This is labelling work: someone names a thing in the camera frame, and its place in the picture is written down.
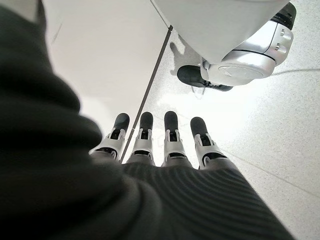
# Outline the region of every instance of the floor seam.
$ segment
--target floor seam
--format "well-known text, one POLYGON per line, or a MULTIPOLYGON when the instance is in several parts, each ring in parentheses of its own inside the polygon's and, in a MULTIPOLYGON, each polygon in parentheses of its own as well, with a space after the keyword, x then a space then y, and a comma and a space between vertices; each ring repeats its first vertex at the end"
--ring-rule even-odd
POLYGON ((222 149, 222 148, 221 148, 221 150, 222 150, 223 152, 226 152, 227 154, 230 154, 230 155, 232 155, 233 157, 235 157, 235 158, 237 158, 237 159, 239 159, 239 160, 241 160, 241 161, 243 161, 243 162, 245 162, 245 163, 247 163, 247 164, 249 164, 249 165, 251 165, 251 166, 253 166, 253 167, 257 168, 257 169, 259 169, 259 170, 261 170, 261 171, 264 171, 264 172, 267 173, 267 174, 270 174, 270 175, 274 176, 275 178, 277 178, 277 179, 279 179, 279 180, 282 180, 282 181, 286 182, 287 184, 289 184, 289 185, 291 185, 291 186, 293 186, 293 187, 295 187, 295 188, 297 188, 297 189, 299 189, 299 190, 301 190, 301 191, 304 191, 304 192, 306 192, 306 193, 308 193, 308 194, 310 194, 310 195, 312 195, 312 196, 320 199, 320 196, 314 194, 313 192, 310 192, 310 191, 308 191, 308 190, 305 190, 305 189, 303 189, 302 187, 297 186, 297 185, 293 184, 292 182, 289 182, 288 180, 285 180, 284 178, 279 177, 278 175, 276 175, 276 174, 274 174, 274 173, 272 173, 272 172, 270 172, 270 171, 267 171, 267 170, 261 168, 261 167, 258 166, 258 165, 255 165, 255 164, 253 164, 253 163, 251 163, 251 162, 249 162, 249 161, 246 161, 246 160, 244 160, 243 158, 238 157, 238 156, 232 154, 231 152, 229 152, 229 151, 227 151, 227 150, 225 150, 225 149, 222 149))
POLYGON ((131 142, 131 140, 132 140, 132 137, 133 137, 133 135, 134 135, 135 128, 137 127, 137 124, 138 124, 140 115, 141 115, 141 113, 142 113, 142 110, 143 110, 143 108, 144 108, 144 106, 145 106, 147 97, 148 97, 148 95, 149 95, 151 86, 152 86, 152 84, 153 84, 153 82, 154 82, 154 79, 155 79, 155 77, 156 77, 156 74, 157 74, 157 72, 158 72, 158 68, 159 68, 160 62, 161 62, 162 57, 163 57, 163 55, 164 55, 164 53, 165 53, 165 49, 166 49, 166 47, 167 47, 167 44, 168 44, 168 41, 169 41, 169 38, 170 38, 170 35, 171 35, 172 30, 173 30, 173 27, 170 26, 170 27, 168 28, 167 33, 166 33, 166 36, 165 36, 165 39, 164 39, 162 48, 161 48, 161 50, 160 50, 159 56, 158 56, 158 58, 157 58, 157 60, 156 60, 156 63, 155 63, 155 66, 154 66, 154 69, 153 69, 153 72, 152 72, 152 75, 151 75, 151 77, 150 77, 150 81, 149 81, 149 83, 148 83, 148 86, 146 87, 146 90, 145 90, 143 99, 142 99, 142 101, 141 101, 141 104, 140 104, 138 113, 137 113, 137 115, 136 115, 136 117, 135 117, 135 120, 134 120, 132 129, 131 129, 130 134, 129 134, 129 137, 128 137, 128 140, 127 140, 127 142, 126 142, 126 144, 125 144, 125 147, 124 147, 124 150, 123 150, 123 152, 122 152, 121 159, 120 159, 120 163, 122 163, 122 162, 124 161, 125 155, 126 155, 126 153, 127 153, 128 147, 129 147, 129 144, 130 144, 130 142, 131 142))

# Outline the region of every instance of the robotic hand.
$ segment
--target robotic hand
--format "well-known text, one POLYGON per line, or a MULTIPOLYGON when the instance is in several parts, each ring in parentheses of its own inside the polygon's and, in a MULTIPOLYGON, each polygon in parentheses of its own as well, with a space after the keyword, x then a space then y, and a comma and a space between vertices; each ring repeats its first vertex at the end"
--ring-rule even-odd
MULTIPOLYGON (((119 161, 122 154, 125 135, 129 126, 129 116, 121 113, 117 116, 111 133, 101 142, 95 152, 107 152, 119 161)), ((164 116, 164 160, 162 167, 185 166, 192 168, 182 143, 178 129, 178 117, 173 111, 168 111, 164 116)), ((195 151, 199 161, 199 169, 212 169, 217 165, 232 164, 220 151, 217 144, 211 139, 204 120, 194 117, 191 122, 191 131, 195 144, 195 151)), ((144 163, 155 165, 153 157, 153 116, 144 112, 140 118, 139 132, 135 139, 133 151, 127 163, 144 163)))

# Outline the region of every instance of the black rubber pad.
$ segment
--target black rubber pad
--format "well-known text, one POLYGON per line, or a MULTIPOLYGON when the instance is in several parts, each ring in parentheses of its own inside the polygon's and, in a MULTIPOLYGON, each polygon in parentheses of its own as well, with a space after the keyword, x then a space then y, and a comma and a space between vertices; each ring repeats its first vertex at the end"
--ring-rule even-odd
POLYGON ((170 132, 174 132, 178 129, 178 117, 174 111, 168 111, 164 115, 164 128, 166 130, 170 130, 170 132))
POLYGON ((143 129, 144 131, 148 131, 148 129, 152 130, 154 125, 154 117, 148 111, 144 112, 140 117, 140 127, 139 129, 143 129))
POLYGON ((200 134, 202 136, 208 133, 206 123, 201 117, 196 116, 192 118, 190 127, 193 137, 195 137, 195 135, 197 134, 200 134))
POLYGON ((115 121, 113 127, 117 130, 124 129, 127 132, 129 127, 130 117, 126 113, 120 113, 115 121))

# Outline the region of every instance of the white speckled floor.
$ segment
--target white speckled floor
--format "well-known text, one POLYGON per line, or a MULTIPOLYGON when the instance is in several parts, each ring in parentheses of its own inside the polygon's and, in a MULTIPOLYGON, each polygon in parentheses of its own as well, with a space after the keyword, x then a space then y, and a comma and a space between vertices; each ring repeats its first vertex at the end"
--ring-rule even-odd
POLYGON ((165 113, 178 114, 184 147, 195 167, 198 161, 189 123, 195 116, 202 117, 211 137, 292 234, 301 240, 318 240, 320 2, 292 3, 297 8, 294 42, 287 60, 273 76, 229 92, 192 89, 179 82, 175 72, 182 65, 198 63, 199 56, 173 31, 143 111, 154 117, 158 166, 164 157, 165 113))

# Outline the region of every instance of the white wall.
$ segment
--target white wall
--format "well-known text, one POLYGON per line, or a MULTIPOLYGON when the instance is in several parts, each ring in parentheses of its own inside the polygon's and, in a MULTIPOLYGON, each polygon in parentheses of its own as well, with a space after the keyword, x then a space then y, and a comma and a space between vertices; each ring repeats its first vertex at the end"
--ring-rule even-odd
POLYGON ((149 0, 44 0, 47 43, 81 113, 104 134, 119 113, 138 113, 168 28, 149 0))

